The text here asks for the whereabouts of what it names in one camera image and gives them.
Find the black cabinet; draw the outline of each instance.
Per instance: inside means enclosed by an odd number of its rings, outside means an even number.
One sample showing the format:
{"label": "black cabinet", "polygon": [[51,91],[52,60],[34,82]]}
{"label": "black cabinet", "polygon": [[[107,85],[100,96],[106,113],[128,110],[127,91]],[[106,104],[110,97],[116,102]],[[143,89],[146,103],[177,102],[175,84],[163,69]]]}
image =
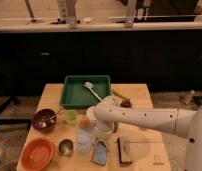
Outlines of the black cabinet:
{"label": "black cabinet", "polygon": [[21,94],[83,74],[153,91],[202,89],[202,30],[0,34],[0,56],[13,59]]}

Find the orange bowl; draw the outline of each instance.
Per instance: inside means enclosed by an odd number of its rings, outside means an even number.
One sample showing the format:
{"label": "orange bowl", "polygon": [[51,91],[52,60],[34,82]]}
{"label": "orange bowl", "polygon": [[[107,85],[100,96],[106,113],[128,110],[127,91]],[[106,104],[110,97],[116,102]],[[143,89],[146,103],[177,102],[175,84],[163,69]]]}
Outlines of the orange bowl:
{"label": "orange bowl", "polygon": [[46,139],[38,138],[24,148],[21,163],[28,171],[39,171],[48,165],[54,154],[54,144]]}
{"label": "orange bowl", "polygon": [[55,115],[56,113],[52,109],[39,110],[32,119],[33,128],[44,133],[50,132],[57,122],[57,116],[52,119],[53,123],[49,122],[45,127],[42,127],[42,122],[49,121]]}

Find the green tray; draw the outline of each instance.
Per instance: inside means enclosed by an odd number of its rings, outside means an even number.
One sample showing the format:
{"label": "green tray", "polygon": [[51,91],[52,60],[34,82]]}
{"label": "green tray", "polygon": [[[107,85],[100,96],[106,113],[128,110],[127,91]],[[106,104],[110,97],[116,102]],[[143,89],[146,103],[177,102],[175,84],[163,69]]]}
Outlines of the green tray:
{"label": "green tray", "polygon": [[85,87],[85,82],[93,84],[93,90],[103,99],[111,95],[110,77],[107,75],[66,76],[60,104],[67,109],[85,109],[95,106],[99,100]]}

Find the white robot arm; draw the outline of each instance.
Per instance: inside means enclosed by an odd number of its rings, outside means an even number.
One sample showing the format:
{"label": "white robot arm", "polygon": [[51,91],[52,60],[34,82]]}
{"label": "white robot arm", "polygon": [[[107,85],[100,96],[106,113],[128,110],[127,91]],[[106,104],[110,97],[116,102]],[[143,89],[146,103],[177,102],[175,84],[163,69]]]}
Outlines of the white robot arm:
{"label": "white robot arm", "polygon": [[202,171],[202,110],[122,108],[108,96],[95,106],[94,115],[99,130],[117,121],[188,138],[184,171]]}

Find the brown bowl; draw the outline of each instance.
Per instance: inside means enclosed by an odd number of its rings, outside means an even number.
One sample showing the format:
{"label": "brown bowl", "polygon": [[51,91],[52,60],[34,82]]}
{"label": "brown bowl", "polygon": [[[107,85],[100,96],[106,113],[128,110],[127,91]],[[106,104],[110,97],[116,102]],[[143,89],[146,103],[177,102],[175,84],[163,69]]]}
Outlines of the brown bowl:
{"label": "brown bowl", "polygon": [[[48,121],[50,120],[52,116],[55,116],[55,115],[56,113],[51,109],[39,110],[32,119],[33,128],[44,133],[48,133],[52,131],[52,129],[54,128],[57,122],[57,116],[52,118],[54,122],[48,122]],[[42,124],[43,122],[47,122],[48,124],[45,127],[43,127],[43,124]]]}

